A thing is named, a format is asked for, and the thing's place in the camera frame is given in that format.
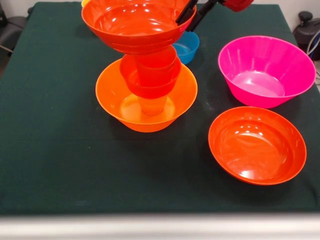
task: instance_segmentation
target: dark green cloth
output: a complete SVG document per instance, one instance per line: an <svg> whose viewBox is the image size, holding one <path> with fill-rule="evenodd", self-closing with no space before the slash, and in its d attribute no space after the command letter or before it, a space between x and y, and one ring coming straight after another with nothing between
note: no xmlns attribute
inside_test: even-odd
<svg viewBox="0 0 320 240"><path fill-rule="evenodd" d="M208 146L211 122L241 104L218 68L220 49L247 35L294 43L277 5L218 6L196 29L192 108L168 128L139 133L98 104L101 71L121 57L81 19L77 2L37 3L0 81L0 214L296 212L320 210L320 95L274 109L302 133L295 179L254 186L228 175Z"/></svg>

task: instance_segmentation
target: plastic cup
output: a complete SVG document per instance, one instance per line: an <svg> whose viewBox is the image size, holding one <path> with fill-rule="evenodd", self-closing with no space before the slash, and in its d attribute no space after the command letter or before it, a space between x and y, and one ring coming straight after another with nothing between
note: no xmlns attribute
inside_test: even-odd
<svg viewBox="0 0 320 240"><path fill-rule="evenodd" d="M133 55L124 55L120 61L120 73L125 80L126 86L133 94L144 99L158 99L169 94L176 85L181 67L181 62L177 58L173 66L170 82L159 86L142 86L137 72L135 57Z"/></svg>
<svg viewBox="0 0 320 240"><path fill-rule="evenodd" d="M171 82L177 52L170 45L156 53L136 55L135 61L141 86L158 87Z"/></svg>
<svg viewBox="0 0 320 240"><path fill-rule="evenodd" d="M149 116L156 116L162 113L165 108L166 101L167 96L154 99L138 97L138 102L141 106L142 112Z"/></svg>

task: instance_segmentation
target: blue bowl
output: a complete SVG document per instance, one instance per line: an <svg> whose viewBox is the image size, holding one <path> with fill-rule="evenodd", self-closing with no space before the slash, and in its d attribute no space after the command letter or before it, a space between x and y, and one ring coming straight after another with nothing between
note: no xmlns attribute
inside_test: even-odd
<svg viewBox="0 0 320 240"><path fill-rule="evenodd" d="M200 40L194 32L185 31L183 35L173 44L180 61L183 64L188 64L194 59L197 49L200 45Z"/></svg>

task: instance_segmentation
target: plastic bowl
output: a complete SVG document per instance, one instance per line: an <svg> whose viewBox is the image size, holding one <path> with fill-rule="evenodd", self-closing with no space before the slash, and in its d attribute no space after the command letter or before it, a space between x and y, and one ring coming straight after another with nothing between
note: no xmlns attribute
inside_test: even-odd
<svg viewBox="0 0 320 240"><path fill-rule="evenodd" d="M124 54L158 52L176 42L196 14L176 19L188 0L90 0L82 19L109 47Z"/></svg>
<svg viewBox="0 0 320 240"><path fill-rule="evenodd" d="M218 63L235 98L266 109L303 94L316 79L316 68L308 55L270 36L246 36L228 43Z"/></svg>
<svg viewBox="0 0 320 240"><path fill-rule="evenodd" d="M200 40L195 32L185 31L183 35L176 41L173 46L183 64L190 63L198 50Z"/></svg>
<svg viewBox="0 0 320 240"><path fill-rule="evenodd" d="M276 185L303 169L307 148L295 126L279 114L258 107L223 112L209 130L209 146L229 174L254 185Z"/></svg>
<svg viewBox="0 0 320 240"><path fill-rule="evenodd" d="M193 73L183 64L172 91L167 95L161 114L150 116L142 111L139 99L128 89L120 72L121 59L110 64L99 76L95 94L103 109L128 128L151 133L168 127L195 102L198 86Z"/></svg>

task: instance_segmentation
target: pink bowl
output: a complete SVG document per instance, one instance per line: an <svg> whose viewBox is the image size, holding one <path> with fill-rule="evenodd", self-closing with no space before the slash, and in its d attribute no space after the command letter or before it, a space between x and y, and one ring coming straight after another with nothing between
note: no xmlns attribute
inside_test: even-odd
<svg viewBox="0 0 320 240"><path fill-rule="evenodd" d="M316 68L301 49L269 36L246 36L228 43L218 63L232 92L245 105L274 108L309 90Z"/></svg>

